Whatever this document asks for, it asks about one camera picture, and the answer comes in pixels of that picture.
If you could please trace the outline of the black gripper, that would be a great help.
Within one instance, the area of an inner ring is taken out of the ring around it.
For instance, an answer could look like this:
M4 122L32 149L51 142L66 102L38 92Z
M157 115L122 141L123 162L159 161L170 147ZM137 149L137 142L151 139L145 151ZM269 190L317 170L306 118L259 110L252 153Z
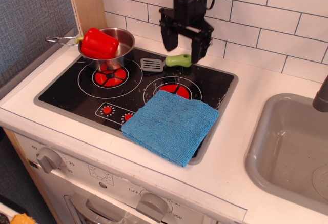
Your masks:
M164 47L172 51L178 46L181 34L192 39L192 63L204 58L212 42L213 27L204 16L207 0L173 0L173 8L161 8L160 26Z

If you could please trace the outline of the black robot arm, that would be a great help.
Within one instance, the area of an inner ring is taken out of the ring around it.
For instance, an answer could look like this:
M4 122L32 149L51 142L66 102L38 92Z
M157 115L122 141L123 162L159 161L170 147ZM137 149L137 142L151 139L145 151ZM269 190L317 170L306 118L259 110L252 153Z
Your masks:
M205 20L215 0L207 7L207 0L173 0L173 8L161 8L160 27L164 47L172 51L178 46L178 37L183 35L192 40L192 63L204 58L212 40L214 28Z

